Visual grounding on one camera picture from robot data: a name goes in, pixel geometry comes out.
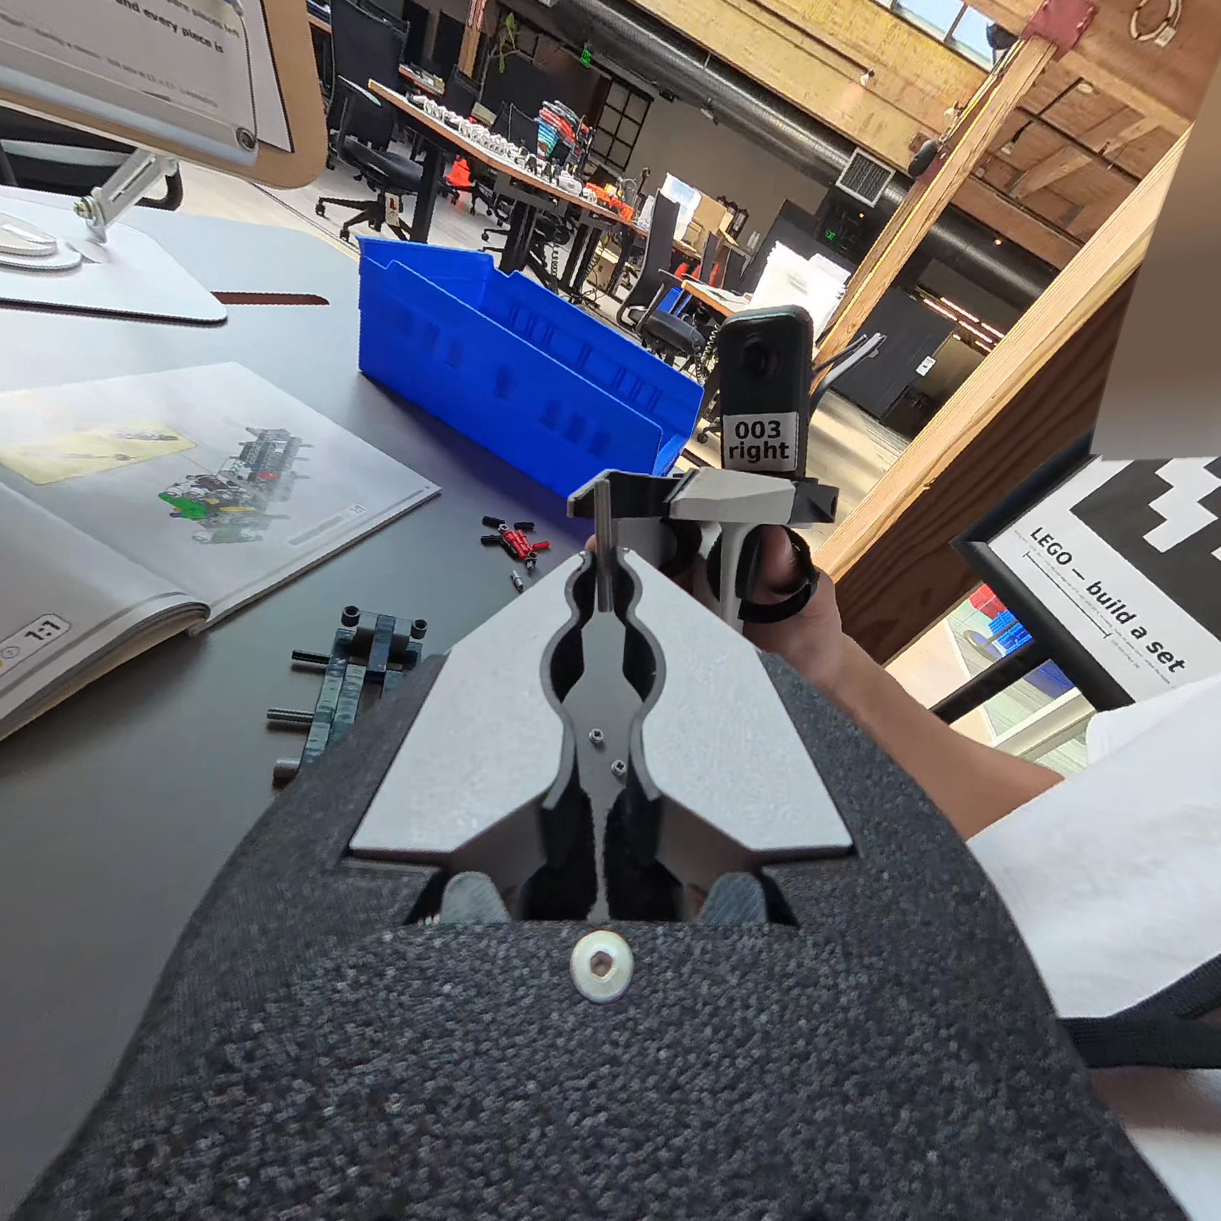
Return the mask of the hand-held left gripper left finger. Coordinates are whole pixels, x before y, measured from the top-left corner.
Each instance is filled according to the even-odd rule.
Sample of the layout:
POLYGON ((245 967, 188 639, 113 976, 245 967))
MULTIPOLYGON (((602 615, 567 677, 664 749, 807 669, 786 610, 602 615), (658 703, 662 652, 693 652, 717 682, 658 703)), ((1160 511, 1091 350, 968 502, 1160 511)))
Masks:
POLYGON ((593 558, 574 556, 442 658, 359 823, 359 861, 487 875, 515 916, 597 901, 591 799, 563 697, 585 669, 593 558))

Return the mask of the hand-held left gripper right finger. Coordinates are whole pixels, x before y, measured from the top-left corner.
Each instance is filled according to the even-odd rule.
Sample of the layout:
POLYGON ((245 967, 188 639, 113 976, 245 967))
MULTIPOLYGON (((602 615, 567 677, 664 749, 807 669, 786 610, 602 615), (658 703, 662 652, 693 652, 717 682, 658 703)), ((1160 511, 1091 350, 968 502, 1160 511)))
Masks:
POLYGON ((768 920, 769 866, 848 861, 853 836, 755 645, 621 552, 628 727, 621 827, 688 920, 768 920))

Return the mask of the lego chassis assembly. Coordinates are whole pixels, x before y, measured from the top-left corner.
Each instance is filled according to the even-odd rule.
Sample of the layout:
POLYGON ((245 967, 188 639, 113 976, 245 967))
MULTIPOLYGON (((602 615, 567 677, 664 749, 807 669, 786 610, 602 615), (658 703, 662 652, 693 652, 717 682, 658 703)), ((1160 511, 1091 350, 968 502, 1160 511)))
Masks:
POLYGON ((362 710, 372 710, 381 697, 403 684, 422 660, 429 625, 426 619, 364 613, 346 606, 340 613, 327 652, 296 649, 296 669, 320 673, 320 688, 310 708, 268 708, 271 730, 303 736, 297 757, 279 758, 271 770, 271 786, 286 788, 303 768, 322 760, 357 723, 362 710))

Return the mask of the black cabinet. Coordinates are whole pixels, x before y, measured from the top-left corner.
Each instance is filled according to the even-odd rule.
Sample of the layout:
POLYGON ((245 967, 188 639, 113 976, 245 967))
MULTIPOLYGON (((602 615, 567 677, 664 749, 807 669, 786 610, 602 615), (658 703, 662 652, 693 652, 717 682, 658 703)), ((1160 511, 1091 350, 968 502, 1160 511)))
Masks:
POLYGON ((953 325, 953 316, 931 309, 922 297, 887 290, 859 331, 864 338, 881 335, 883 342, 857 363, 844 361, 835 370, 831 390, 881 422, 935 366, 953 325))

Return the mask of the blue plastic storage bin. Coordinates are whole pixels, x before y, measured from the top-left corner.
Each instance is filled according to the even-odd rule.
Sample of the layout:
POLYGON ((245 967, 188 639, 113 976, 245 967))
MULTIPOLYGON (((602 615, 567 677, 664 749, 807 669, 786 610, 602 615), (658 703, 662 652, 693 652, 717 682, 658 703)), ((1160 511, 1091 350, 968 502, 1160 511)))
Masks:
POLYGON ((559 496, 665 476, 703 387, 489 253, 361 240, 359 370, 559 496))

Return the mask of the black office chair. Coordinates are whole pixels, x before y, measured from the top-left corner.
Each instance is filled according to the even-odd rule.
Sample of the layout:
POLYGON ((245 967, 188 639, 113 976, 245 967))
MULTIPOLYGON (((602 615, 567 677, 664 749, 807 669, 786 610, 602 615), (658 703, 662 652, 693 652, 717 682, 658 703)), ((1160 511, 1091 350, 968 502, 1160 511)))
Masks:
POLYGON ((623 329, 632 329, 643 348, 664 363, 675 364, 675 359, 682 359, 682 368, 690 370, 703 355, 704 335, 682 316, 662 309, 664 297, 678 286, 678 279, 671 273, 677 219, 678 203, 662 192, 656 193, 643 266, 615 322, 623 329))
POLYGON ((359 203, 338 197, 320 197, 314 210, 327 214, 327 205, 353 208, 344 221, 340 238, 349 240, 355 223, 366 223, 374 232, 385 225, 400 238, 411 231, 401 221, 403 195, 416 195, 422 186, 422 166, 411 156, 388 149, 396 128, 396 108, 372 93, 370 82, 398 93, 401 86, 401 54, 405 34, 388 21, 364 11, 353 2, 331 2, 333 34, 333 93, 327 112, 327 166, 346 162, 375 190, 375 199, 359 203))

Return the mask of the black framed sign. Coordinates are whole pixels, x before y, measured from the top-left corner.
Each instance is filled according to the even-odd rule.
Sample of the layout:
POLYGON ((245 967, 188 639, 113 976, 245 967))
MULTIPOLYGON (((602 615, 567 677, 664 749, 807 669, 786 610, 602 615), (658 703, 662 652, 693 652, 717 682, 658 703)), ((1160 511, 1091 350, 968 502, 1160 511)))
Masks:
POLYGON ((1095 710, 1219 675, 1219 459, 1082 439, 953 541, 1095 710))

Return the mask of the wooden ceiling column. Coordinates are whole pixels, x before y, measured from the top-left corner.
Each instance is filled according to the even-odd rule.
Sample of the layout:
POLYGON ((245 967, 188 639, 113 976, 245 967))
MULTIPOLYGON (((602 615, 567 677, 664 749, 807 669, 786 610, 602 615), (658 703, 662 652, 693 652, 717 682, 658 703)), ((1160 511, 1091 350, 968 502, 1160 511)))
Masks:
POLYGON ((840 305, 820 335, 818 363, 836 357, 857 335, 1056 52, 1052 41, 1032 34, 1019 39, 1000 67, 991 71, 851 275, 840 305))

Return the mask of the person's white shirt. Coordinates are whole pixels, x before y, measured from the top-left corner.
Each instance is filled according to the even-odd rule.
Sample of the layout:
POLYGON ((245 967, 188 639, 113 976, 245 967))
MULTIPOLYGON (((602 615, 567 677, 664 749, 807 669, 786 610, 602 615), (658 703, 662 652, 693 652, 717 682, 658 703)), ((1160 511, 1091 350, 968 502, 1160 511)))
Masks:
POLYGON ((1061 1017, 1219 953, 1219 678, 1095 714, 1087 764, 968 840, 1061 1017))

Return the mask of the open instruction booklet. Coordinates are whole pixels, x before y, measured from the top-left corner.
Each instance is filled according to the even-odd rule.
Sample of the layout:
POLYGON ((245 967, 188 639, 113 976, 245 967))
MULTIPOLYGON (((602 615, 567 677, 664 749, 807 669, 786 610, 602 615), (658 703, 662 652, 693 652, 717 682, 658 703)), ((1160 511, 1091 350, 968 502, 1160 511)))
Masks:
POLYGON ((2 394, 2 738, 439 494, 236 363, 2 394))

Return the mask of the wooden board with paper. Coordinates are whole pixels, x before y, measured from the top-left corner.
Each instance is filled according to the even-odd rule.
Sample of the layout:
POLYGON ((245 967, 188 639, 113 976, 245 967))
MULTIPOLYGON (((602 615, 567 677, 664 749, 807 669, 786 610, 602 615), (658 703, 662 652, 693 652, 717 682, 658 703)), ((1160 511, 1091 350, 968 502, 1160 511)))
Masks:
POLYGON ((249 56, 257 160, 234 173, 296 190, 322 173, 329 138, 305 2, 229 2, 249 56))

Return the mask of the white folding stand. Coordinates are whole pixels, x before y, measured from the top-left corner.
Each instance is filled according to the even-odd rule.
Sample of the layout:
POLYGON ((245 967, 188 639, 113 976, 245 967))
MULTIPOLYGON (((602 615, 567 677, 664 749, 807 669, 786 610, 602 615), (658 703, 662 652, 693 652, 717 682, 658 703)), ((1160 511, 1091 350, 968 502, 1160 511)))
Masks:
POLYGON ((2 106, 128 147, 76 201, 2 186, 2 303, 218 323, 219 305, 123 223, 178 164, 245 171, 258 153, 260 6, 4 2, 2 106))

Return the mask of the wooden support post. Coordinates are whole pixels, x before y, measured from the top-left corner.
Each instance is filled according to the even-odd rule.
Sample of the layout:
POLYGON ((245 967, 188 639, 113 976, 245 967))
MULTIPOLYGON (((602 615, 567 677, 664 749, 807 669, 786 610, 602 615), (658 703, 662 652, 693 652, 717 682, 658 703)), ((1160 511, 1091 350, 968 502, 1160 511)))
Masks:
POLYGON ((877 664, 966 597, 970 571, 953 539, 1095 424, 1188 139, 1178 138, 818 550, 844 630, 877 664))

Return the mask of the wall air vent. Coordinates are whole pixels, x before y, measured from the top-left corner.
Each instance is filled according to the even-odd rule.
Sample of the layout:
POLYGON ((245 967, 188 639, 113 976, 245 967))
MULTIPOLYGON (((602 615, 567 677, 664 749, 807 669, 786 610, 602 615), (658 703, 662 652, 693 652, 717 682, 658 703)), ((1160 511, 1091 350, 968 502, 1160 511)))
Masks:
POLYGON ((894 167, 874 158, 861 147, 851 154, 835 180, 835 188, 853 201, 875 208, 894 179, 894 167))

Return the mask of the black ventilation duct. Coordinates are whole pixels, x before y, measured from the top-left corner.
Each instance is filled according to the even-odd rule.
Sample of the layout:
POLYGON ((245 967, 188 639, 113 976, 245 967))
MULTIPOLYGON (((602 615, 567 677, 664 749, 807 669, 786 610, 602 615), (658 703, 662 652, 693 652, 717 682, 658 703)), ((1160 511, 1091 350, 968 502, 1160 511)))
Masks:
MULTIPOLYGON (((572 41, 587 39, 613 65, 686 104, 708 106, 719 123, 825 188, 838 186, 861 151, 825 121, 628 2, 556 2, 546 11, 572 41)), ((924 249, 1015 307, 1030 305, 1059 275, 1045 258, 952 205, 924 236, 924 249)))

